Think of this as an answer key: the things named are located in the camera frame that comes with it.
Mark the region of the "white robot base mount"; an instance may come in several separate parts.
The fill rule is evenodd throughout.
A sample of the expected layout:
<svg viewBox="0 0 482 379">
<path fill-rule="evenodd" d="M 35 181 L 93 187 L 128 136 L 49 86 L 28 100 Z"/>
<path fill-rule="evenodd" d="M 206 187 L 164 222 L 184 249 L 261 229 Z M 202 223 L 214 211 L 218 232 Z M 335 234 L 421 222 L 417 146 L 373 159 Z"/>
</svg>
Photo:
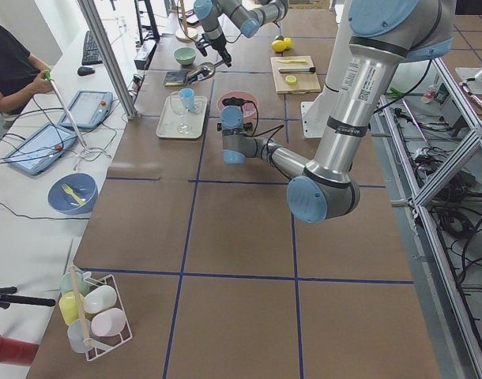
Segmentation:
<svg viewBox="0 0 482 379">
<path fill-rule="evenodd" d="M 301 103 L 303 135 L 305 138 L 321 138 L 327 120 L 337 101 L 337 85 L 335 74 L 328 69 L 324 88 L 313 102 Z"/>
</svg>

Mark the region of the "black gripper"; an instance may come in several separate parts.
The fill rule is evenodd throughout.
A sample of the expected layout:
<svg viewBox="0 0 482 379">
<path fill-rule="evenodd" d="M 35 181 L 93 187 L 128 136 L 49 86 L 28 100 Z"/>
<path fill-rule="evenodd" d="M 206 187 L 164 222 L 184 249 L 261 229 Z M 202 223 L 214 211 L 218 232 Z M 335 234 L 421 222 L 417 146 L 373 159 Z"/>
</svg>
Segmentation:
<svg viewBox="0 0 482 379">
<path fill-rule="evenodd" d="M 221 102 L 225 107 L 227 106 L 242 107 L 245 104 L 245 99 L 232 96 L 232 97 L 223 99 Z"/>
<path fill-rule="evenodd" d="M 202 34 L 201 38 L 196 41 L 196 48 L 204 57 L 206 57 L 208 55 L 206 48 L 211 47 L 212 49 L 214 49 L 219 53 L 219 56 L 221 57 L 222 62 L 226 66 L 231 66 L 232 57 L 228 53 L 228 50 L 226 49 L 226 44 L 227 44 L 227 40 L 224 34 L 220 34 L 219 36 L 216 36 L 216 37 L 209 36 L 207 34 Z"/>
</svg>

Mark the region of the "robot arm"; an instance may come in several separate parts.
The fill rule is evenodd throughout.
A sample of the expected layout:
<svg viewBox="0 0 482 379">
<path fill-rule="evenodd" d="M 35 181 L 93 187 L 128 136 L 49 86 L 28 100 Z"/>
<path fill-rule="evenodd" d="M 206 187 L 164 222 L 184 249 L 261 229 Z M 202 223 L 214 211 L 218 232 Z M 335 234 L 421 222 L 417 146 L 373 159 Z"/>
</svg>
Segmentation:
<svg viewBox="0 0 482 379">
<path fill-rule="evenodd" d="M 195 42 L 195 47 L 203 56 L 207 55 L 206 48 L 212 47 L 227 66 L 232 65 L 231 55 L 228 53 L 223 29 L 219 17 L 225 15 L 247 37 L 253 37 L 261 26 L 277 23 L 284 19 L 288 12 L 288 1 L 259 1 L 260 7 L 248 10 L 241 1 L 225 0 L 197 0 L 194 2 L 194 12 L 202 26 L 203 33 Z"/>
<path fill-rule="evenodd" d="M 360 189 L 349 170 L 380 97 L 402 62 L 449 51 L 455 9 L 454 1 L 347 1 L 340 30 L 350 35 L 342 44 L 349 61 L 314 158 L 248 135 L 240 108 L 227 106 L 220 113 L 224 162 L 259 158 L 278 169 L 289 180 L 288 207 L 303 222 L 350 213 Z"/>
</svg>

